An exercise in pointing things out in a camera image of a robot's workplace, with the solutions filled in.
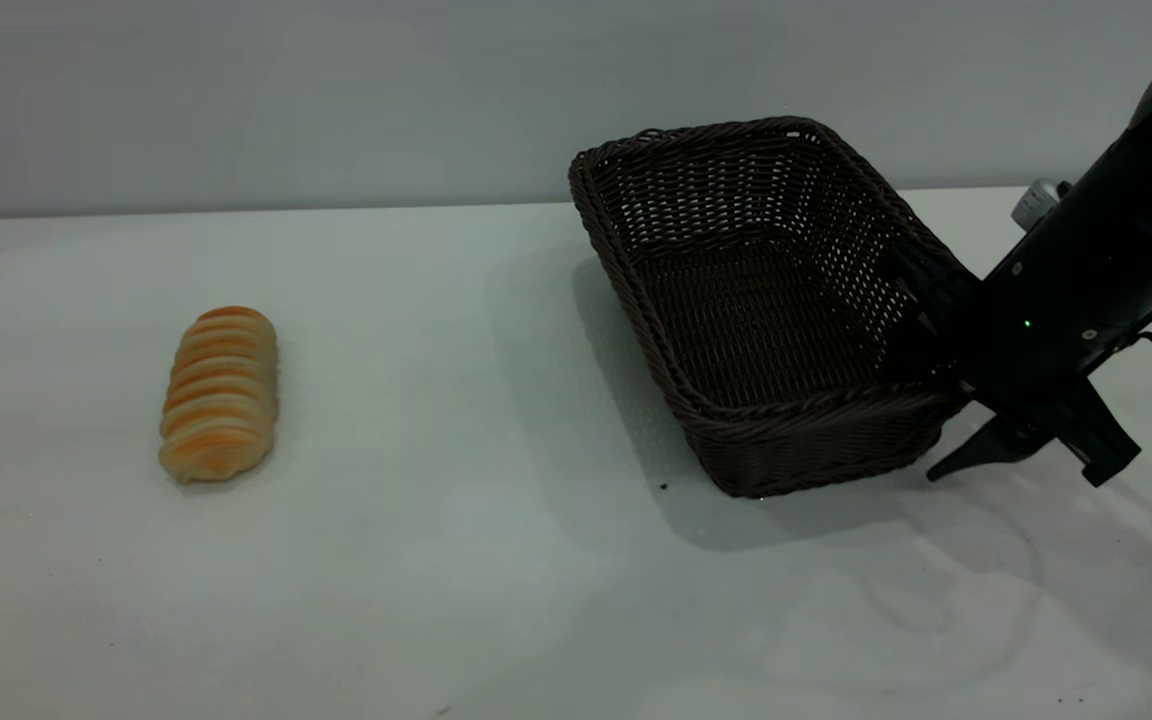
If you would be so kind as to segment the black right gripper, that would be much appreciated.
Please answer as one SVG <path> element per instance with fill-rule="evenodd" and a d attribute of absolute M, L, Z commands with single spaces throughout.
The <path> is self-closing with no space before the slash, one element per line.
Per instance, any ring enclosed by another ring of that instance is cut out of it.
<path fill-rule="evenodd" d="M 888 252 L 886 270 L 914 300 L 900 355 L 1000 414 L 929 482 L 1024 461 L 1039 450 L 1038 429 L 1056 429 L 1097 488 L 1139 455 L 1091 373 L 1152 323 L 1152 225 L 1036 228 L 986 278 L 911 242 Z"/>

